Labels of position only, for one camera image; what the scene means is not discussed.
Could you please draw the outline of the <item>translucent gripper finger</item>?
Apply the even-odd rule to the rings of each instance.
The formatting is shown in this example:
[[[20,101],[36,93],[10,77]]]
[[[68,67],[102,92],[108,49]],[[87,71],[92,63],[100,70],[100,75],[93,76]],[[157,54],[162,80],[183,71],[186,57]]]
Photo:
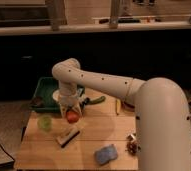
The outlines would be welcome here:
[[[75,112],[78,113],[78,116],[79,117],[82,117],[83,116],[83,111],[82,111],[82,108],[81,108],[81,105],[79,103],[77,103],[74,107],[74,110]]]
[[[64,106],[60,106],[60,113],[63,118],[66,117],[66,112],[67,112],[67,108]]]

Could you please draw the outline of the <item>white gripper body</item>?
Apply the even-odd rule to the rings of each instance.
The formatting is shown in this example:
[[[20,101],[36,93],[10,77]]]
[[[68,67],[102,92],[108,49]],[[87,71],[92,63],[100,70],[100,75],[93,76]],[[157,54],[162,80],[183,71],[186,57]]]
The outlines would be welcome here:
[[[76,84],[59,84],[59,104],[63,107],[73,107],[78,104]]]

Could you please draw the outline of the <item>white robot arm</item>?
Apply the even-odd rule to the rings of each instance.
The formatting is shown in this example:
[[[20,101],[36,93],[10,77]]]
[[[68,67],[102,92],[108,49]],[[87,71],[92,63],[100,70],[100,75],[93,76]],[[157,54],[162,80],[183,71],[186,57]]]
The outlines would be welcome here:
[[[147,81],[84,71],[75,58],[55,64],[60,104],[75,104],[76,86],[100,91],[135,107],[139,171],[191,171],[191,122],[187,98],[167,78]]]

